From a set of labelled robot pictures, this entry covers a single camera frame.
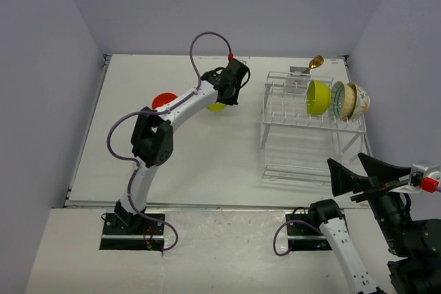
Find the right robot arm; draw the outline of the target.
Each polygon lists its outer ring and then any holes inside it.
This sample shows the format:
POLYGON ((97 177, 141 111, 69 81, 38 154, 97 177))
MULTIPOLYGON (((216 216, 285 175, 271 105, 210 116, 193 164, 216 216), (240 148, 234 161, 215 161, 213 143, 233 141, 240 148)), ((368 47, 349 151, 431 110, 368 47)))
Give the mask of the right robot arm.
MULTIPOLYGON (((387 264, 397 293, 440 292, 440 219, 413 220, 409 192, 440 191, 440 166, 420 161, 400 167, 364 153, 358 158, 365 175, 339 162, 327 161, 334 196, 352 193, 354 202, 367 202, 387 244, 397 257, 387 264)), ((334 199, 315 202, 307 225, 322 234, 336 254, 351 293, 381 293, 353 245, 340 207, 334 199)))

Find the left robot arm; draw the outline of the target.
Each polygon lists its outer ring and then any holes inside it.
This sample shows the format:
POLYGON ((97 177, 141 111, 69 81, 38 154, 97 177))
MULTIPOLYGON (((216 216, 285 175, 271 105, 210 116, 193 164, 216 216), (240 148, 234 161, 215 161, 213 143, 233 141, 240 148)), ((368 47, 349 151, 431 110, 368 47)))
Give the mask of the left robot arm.
POLYGON ((245 64, 230 59, 226 67, 204 73, 188 93, 157 109, 145 107, 128 114, 111 128, 110 131, 114 132, 124 120, 137 117, 130 139, 133 156, 119 156, 108 147, 115 158, 131 160, 135 164, 127 190, 114 208, 119 226, 126 233, 135 234, 142 229, 148 191, 158 168, 172 155, 176 130, 210 105, 237 105, 240 89, 250 77, 251 71, 245 64))

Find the yellow floral white bowl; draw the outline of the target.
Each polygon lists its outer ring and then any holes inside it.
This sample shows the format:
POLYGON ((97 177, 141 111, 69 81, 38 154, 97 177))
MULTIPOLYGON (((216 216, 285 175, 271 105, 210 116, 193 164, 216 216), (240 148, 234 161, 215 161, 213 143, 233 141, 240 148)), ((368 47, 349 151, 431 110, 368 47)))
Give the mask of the yellow floral white bowl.
POLYGON ((370 97, 367 91, 358 84, 354 82, 349 82, 348 86, 352 88, 356 97, 355 106, 349 119, 355 120, 363 116, 365 112, 369 109, 370 97))

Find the orange bowl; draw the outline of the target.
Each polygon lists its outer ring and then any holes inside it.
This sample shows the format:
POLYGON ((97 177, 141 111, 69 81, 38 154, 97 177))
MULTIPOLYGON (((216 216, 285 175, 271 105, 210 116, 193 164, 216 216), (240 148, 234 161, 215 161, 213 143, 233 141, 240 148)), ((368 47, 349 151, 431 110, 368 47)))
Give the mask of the orange bowl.
POLYGON ((172 102, 172 100, 169 100, 169 99, 154 99, 152 101, 152 109, 158 109, 158 108, 163 107, 171 102, 172 102))
POLYGON ((162 107, 177 98, 177 95, 172 92, 163 92, 154 97, 152 101, 152 109, 162 107))

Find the teal patterned white bowl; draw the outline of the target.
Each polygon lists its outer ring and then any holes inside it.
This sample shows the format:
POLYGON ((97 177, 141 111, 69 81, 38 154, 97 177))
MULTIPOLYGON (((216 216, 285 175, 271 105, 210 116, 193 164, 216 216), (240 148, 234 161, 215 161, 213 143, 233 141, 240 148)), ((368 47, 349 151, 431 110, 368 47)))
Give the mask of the teal patterned white bowl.
POLYGON ((331 89, 329 117, 340 120, 349 119, 353 114, 355 105, 356 95, 353 88, 342 81, 337 81, 331 89))

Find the green bowl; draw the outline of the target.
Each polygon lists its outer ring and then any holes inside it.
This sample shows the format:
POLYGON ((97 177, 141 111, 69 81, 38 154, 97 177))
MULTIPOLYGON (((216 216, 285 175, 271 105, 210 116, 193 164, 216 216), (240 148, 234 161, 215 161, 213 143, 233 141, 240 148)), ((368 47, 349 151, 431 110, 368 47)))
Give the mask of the green bowl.
POLYGON ((214 103, 213 105, 210 105, 207 107, 207 109, 211 112, 220 112, 224 110, 227 106, 223 103, 214 103))
POLYGON ((309 83, 306 96, 306 109, 310 116, 323 115, 331 105, 331 90, 321 81, 312 80, 309 83))

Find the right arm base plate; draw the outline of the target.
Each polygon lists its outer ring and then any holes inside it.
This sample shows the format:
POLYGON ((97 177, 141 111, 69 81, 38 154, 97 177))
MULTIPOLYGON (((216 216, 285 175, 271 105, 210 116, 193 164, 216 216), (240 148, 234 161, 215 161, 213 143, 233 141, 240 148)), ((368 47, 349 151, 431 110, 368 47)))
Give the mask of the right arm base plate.
MULTIPOLYGON (((285 215, 286 221, 300 220, 310 223, 308 209, 297 207, 291 213, 285 215)), ((323 235, 307 225, 290 223, 286 227, 288 247, 290 251, 330 251, 331 246, 323 235)))

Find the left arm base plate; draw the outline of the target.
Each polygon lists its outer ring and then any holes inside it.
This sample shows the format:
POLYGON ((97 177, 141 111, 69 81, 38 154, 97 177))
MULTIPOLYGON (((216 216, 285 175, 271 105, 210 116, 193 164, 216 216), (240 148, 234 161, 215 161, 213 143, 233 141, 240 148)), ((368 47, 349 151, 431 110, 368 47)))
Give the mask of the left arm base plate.
MULTIPOLYGON (((157 220, 164 220, 164 214, 148 214, 157 220)), ((163 251, 165 225, 140 218, 127 227, 114 213, 101 215, 103 229, 100 250, 104 251, 163 251)))

